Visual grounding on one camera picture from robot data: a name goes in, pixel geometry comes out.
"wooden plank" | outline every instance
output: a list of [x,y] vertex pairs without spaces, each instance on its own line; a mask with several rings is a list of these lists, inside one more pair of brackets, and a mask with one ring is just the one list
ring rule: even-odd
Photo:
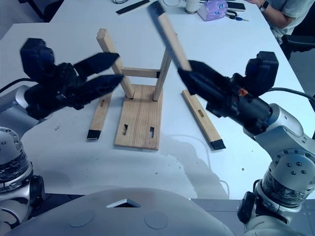
[[191,96],[188,90],[184,90],[182,92],[182,95],[211,146],[215,150],[225,148],[220,134],[218,133],[215,126],[212,124],[207,113],[200,104],[198,98],[195,95]]
[[168,68],[171,64],[172,58],[170,57],[169,53],[167,52],[167,49],[165,48],[164,51],[164,55],[163,55],[163,59],[162,59],[162,63],[161,63],[161,68],[160,68],[160,75],[158,77],[157,83],[156,83],[156,88],[154,90],[154,94],[153,94],[153,100],[154,101],[158,101],[158,98],[161,94],[163,85],[164,85],[164,81],[168,72]]
[[190,63],[161,4],[158,1],[153,2],[148,11],[176,67],[191,71]]
[[123,75],[135,77],[158,78],[160,75],[160,70],[157,69],[123,67],[122,71]]
[[155,86],[133,85],[133,99],[125,98],[115,145],[158,150],[162,95],[153,101]]
[[[103,52],[117,53],[113,40],[109,36],[107,29],[99,29],[96,39]],[[123,75],[122,67],[123,64],[120,58],[118,58],[112,65],[112,69],[115,74]],[[126,97],[133,98],[134,88],[132,87],[130,79],[127,76],[124,76],[123,80],[121,81],[121,85],[126,94]]]
[[103,130],[105,118],[107,115],[112,93],[104,95],[99,98],[96,109],[94,111],[92,123],[90,125],[87,139],[98,139]]

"black chair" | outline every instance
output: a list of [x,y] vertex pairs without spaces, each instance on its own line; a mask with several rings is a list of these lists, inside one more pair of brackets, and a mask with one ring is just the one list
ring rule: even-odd
[[289,60],[292,52],[305,52],[315,48],[315,3],[305,19],[295,27],[292,35],[284,35],[281,48]]
[[58,0],[53,2],[45,7],[44,13],[42,13],[38,6],[35,4],[33,0],[19,0],[19,3],[26,3],[28,2],[29,5],[33,8],[36,14],[42,19],[44,22],[48,23],[54,17],[56,12],[58,11],[59,7],[63,3],[63,0]]

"cup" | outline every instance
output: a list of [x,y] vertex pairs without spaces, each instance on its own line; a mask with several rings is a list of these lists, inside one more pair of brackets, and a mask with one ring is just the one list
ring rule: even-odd
[[200,7],[200,0],[186,0],[186,7],[185,7],[185,11],[188,14],[194,14],[197,12],[197,10]]

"black cable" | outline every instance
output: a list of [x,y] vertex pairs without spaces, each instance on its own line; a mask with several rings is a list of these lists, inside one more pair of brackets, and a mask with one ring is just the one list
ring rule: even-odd
[[128,1],[128,0],[112,0],[112,3],[114,3],[114,4],[122,4],[122,3],[125,3],[126,1]]
[[252,186],[252,192],[255,192],[256,184],[260,181],[260,179],[255,180],[253,186]]
[[34,82],[33,80],[29,79],[29,78],[21,78],[21,79],[18,79],[18,80],[15,80],[13,82],[11,82],[10,84],[7,84],[6,86],[4,86],[3,88],[0,89],[0,93],[2,93],[3,91],[7,90],[9,87],[19,83],[19,82],[22,82],[22,81],[29,81],[29,82]]
[[271,92],[271,91],[284,91],[284,92],[294,93],[296,95],[300,95],[300,96],[308,98],[315,105],[315,98],[313,98],[312,96],[310,96],[304,92],[299,92],[299,91],[292,90],[289,88],[271,88],[267,92]]

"person's arm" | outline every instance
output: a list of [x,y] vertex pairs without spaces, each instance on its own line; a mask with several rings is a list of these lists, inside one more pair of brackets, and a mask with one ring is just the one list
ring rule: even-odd
[[[248,2],[256,4],[258,8],[261,8],[265,0],[248,0]],[[281,29],[287,27],[295,19],[294,17],[284,15],[282,12],[274,9],[270,4],[262,12],[262,14],[272,26]]]

